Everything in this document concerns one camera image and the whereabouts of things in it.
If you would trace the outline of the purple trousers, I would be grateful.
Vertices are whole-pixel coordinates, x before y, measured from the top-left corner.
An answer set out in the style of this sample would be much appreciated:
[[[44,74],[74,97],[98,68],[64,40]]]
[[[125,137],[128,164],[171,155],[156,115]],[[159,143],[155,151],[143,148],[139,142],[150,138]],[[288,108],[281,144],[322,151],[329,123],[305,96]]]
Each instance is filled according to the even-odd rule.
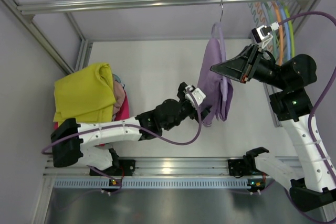
[[[206,95],[205,101],[202,103],[201,108],[211,106],[210,113],[202,121],[205,127],[212,125],[213,119],[227,120],[231,101],[233,98],[233,85],[227,79],[228,93],[227,101],[223,101],[222,97],[222,78],[223,76],[216,74],[210,70],[211,66],[221,63],[220,44],[216,38],[211,38],[205,48],[203,62],[199,73],[197,87],[200,88]]]

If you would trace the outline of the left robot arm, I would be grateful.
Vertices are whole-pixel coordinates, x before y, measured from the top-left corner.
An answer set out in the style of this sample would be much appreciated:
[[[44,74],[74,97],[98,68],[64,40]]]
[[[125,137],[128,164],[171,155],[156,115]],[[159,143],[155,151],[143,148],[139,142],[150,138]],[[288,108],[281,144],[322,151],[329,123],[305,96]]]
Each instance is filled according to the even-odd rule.
[[[201,126],[209,114],[208,107],[201,108],[206,94],[200,88],[182,82],[177,96],[177,100],[167,99],[155,109],[126,120],[108,123],[65,120],[51,135],[54,167],[80,164],[104,171],[118,166],[118,155],[107,148],[108,144],[162,138],[163,131],[179,126],[187,118],[196,120]]]

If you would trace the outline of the yellow trousers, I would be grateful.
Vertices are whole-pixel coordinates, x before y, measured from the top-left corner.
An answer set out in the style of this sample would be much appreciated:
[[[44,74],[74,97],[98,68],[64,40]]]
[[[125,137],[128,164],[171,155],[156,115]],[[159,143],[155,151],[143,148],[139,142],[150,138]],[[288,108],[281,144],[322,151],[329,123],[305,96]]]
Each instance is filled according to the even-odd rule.
[[[112,121],[116,99],[108,63],[94,63],[67,75],[57,80],[54,88],[55,123],[70,118],[82,123]]]

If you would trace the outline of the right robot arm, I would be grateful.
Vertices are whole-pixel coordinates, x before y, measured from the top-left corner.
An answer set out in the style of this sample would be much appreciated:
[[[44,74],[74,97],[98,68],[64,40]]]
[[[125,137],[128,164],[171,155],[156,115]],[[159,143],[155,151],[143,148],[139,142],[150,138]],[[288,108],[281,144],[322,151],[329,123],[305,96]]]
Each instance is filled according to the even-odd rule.
[[[271,94],[270,106],[289,135],[303,169],[303,176],[272,157],[264,147],[252,149],[243,156],[245,171],[265,173],[278,182],[293,204],[302,212],[335,202],[335,168],[318,136],[313,106],[305,87],[317,81],[317,65],[312,57],[300,54],[278,65],[271,52],[251,44],[211,71],[231,80],[246,83],[251,79],[279,91]]]

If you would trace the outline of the purple clothes hanger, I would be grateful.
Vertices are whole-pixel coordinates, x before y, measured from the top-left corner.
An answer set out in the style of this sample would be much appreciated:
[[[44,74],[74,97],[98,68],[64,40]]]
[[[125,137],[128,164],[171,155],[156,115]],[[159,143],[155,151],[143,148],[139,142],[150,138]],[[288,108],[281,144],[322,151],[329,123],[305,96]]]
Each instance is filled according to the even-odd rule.
[[[225,43],[224,43],[224,35],[223,35],[223,30],[222,30],[222,18],[224,14],[224,3],[221,0],[220,1],[220,7],[221,7],[221,16],[219,18],[219,22],[215,22],[212,26],[212,31],[211,31],[211,36],[212,38],[215,37],[215,32],[218,31],[219,35],[219,44],[220,44],[220,51],[221,51],[221,63],[223,63],[226,60],[226,50],[225,50]],[[228,93],[228,84],[227,84],[227,79],[226,77],[223,76],[222,78],[222,97],[223,101],[227,101],[227,93]]]

